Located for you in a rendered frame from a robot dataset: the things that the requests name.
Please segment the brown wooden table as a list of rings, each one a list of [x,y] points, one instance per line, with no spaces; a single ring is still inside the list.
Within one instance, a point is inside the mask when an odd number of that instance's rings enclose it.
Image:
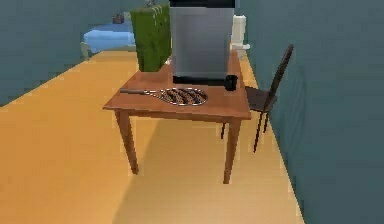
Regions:
[[[241,122],[250,120],[251,113],[235,51],[230,53],[228,72],[238,77],[236,90],[226,91],[220,86],[198,86],[208,95],[207,102],[201,106],[176,106],[152,96],[121,94],[119,91],[112,96],[103,108],[115,113],[133,174],[139,173],[139,166],[130,122],[132,116],[204,121],[229,125],[223,183],[230,182]]]

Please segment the black mug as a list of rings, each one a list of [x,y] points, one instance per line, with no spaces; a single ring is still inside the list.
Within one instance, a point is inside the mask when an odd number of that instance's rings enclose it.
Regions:
[[[224,87],[227,91],[235,91],[238,77],[234,74],[227,75],[225,78]]]

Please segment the grey box appliance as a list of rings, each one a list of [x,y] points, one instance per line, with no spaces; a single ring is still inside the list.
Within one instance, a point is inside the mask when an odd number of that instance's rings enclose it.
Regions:
[[[235,0],[169,0],[175,84],[223,86]]]

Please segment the dark brown chair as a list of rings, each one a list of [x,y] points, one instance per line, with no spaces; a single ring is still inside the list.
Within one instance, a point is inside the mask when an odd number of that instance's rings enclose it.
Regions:
[[[273,105],[277,100],[276,92],[283,78],[283,75],[286,71],[286,68],[289,64],[293,51],[294,51],[294,45],[290,44],[287,47],[284,53],[284,56],[282,57],[282,60],[274,75],[274,78],[269,90],[261,90],[251,86],[245,87],[249,108],[252,111],[256,111],[259,113],[259,120],[258,120],[256,135],[255,135],[253,152],[256,152],[256,149],[257,149],[261,123],[264,123],[263,132],[266,132],[268,119],[269,119],[269,112],[272,110]]]

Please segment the green box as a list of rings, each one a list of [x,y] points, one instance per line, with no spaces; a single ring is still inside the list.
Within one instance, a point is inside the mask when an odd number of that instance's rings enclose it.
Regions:
[[[139,70],[157,72],[171,55],[170,7],[143,7],[130,12]]]

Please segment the blue bed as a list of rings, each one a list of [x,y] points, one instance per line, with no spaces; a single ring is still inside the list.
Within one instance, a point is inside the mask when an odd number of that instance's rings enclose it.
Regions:
[[[80,50],[84,60],[101,51],[135,52],[133,27],[130,22],[96,26],[83,35]]]

